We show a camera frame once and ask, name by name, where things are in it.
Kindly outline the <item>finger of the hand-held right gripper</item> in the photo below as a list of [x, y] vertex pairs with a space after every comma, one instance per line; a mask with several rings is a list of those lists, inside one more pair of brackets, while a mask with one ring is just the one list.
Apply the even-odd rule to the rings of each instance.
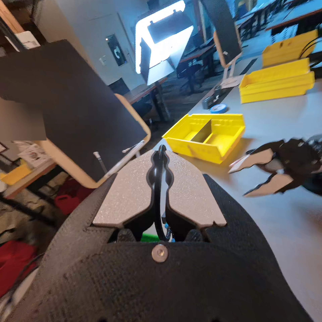
[[250, 153], [250, 154], [244, 155], [240, 159], [230, 164], [229, 166], [230, 169], [228, 171], [228, 174], [241, 171], [245, 168], [250, 168], [254, 165], [265, 165], [272, 161], [273, 155], [274, 155], [274, 152], [270, 148], [262, 151], [255, 150], [254, 154]]
[[288, 190], [289, 185], [294, 183], [293, 178], [287, 174], [271, 175], [268, 180], [262, 184], [257, 185], [254, 189], [246, 192], [244, 197], [261, 197], [266, 195], [273, 195], [277, 193], [284, 193]]

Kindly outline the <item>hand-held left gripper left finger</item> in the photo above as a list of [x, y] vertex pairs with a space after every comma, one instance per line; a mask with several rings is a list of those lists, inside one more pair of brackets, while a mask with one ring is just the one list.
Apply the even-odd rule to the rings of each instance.
[[150, 150], [120, 169], [92, 222], [94, 226], [124, 228], [148, 210], [152, 200], [148, 174], [154, 153]]

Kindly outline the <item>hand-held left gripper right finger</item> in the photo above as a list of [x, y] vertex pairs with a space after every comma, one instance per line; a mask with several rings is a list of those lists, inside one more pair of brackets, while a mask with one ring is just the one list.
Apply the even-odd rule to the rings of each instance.
[[202, 172], [172, 151], [165, 151], [171, 181], [170, 209], [198, 228], [224, 227], [227, 222]]

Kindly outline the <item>thin black cable green plugs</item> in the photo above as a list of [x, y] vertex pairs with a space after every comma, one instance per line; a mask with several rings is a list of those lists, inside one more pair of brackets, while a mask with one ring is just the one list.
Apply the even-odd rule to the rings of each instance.
[[166, 146], [160, 145], [158, 151], [153, 157], [155, 170], [154, 170], [154, 202], [155, 202], [155, 229], [159, 237], [159, 240], [168, 242], [171, 237], [171, 229], [167, 226], [167, 233], [164, 234], [161, 213], [160, 213], [160, 198], [161, 198], [161, 187], [162, 187], [162, 176], [165, 163], [165, 151]]

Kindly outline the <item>red plastic bin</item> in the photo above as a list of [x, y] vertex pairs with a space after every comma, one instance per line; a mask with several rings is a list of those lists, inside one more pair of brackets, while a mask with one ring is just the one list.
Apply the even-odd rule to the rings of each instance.
[[59, 188], [58, 193], [54, 198], [54, 204], [65, 216], [68, 216], [93, 191], [94, 189], [86, 188], [74, 178], [68, 177]]
[[16, 279], [37, 255], [35, 246], [17, 240], [10, 240], [0, 247], [0, 296], [6, 294]]

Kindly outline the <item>small black device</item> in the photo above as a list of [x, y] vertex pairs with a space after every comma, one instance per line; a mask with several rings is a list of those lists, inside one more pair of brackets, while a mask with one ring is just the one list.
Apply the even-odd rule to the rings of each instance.
[[214, 105], [216, 105], [216, 102], [220, 98], [221, 95], [222, 95], [222, 87], [221, 87], [221, 85], [218, 85], [214, 88], [213, 94], [211, 94], [210, 96], [203, 99], [203, 101], [202, 101], [203, 109], [209, 110]]

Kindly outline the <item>stack of nested yellow bins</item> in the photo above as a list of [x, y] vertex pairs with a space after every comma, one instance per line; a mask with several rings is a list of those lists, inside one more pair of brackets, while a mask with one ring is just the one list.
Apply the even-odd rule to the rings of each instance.
[[254, 71], [239, 85], [240, 101], [252, 103], [305, 95], [315, 84], [309, 58]]

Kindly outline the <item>black board on white stand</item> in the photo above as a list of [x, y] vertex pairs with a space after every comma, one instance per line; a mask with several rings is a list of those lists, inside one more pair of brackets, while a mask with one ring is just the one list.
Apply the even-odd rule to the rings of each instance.
[[132, 105], [60, 40], [1, 58], [3, 103], [43, 116], [45, 140], [33, 140], [86, 188], [99, 187], [150, 140]]
[[202, 0], [206, 13], [214, 26], [213, 39], [223, 67], [222, 89], [238, 86], [243, 75], [233, 76], [235, 64], [242, 55], [239, 32], [225, 0]]

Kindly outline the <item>printed white card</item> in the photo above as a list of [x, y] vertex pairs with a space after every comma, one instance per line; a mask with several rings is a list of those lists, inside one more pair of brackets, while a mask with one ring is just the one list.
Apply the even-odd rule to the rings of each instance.
[[51, 158], [39, 145], [32, 141], [14, 141], [18, 148], [18, 156], [31, 168], [37, 168]]

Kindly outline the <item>black phone sign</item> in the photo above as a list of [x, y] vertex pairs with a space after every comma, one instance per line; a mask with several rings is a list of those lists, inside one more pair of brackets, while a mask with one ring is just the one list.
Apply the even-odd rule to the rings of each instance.
[[123, 66], [127, 63], [127, 59], [123, 53], [123, 50], [118, 42], [118, 39], [115, 34], [109, 35], [106, 37], [106, 42], [110, 48], [113, 57], [118, 66]]

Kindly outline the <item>bright studio light panel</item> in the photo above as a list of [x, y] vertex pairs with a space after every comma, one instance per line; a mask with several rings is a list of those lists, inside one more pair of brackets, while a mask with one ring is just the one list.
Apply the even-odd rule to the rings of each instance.
[[143, 14], [135, 25], [135, 69], [150, 86], [176, 70], [194, 26], [183, 0]]

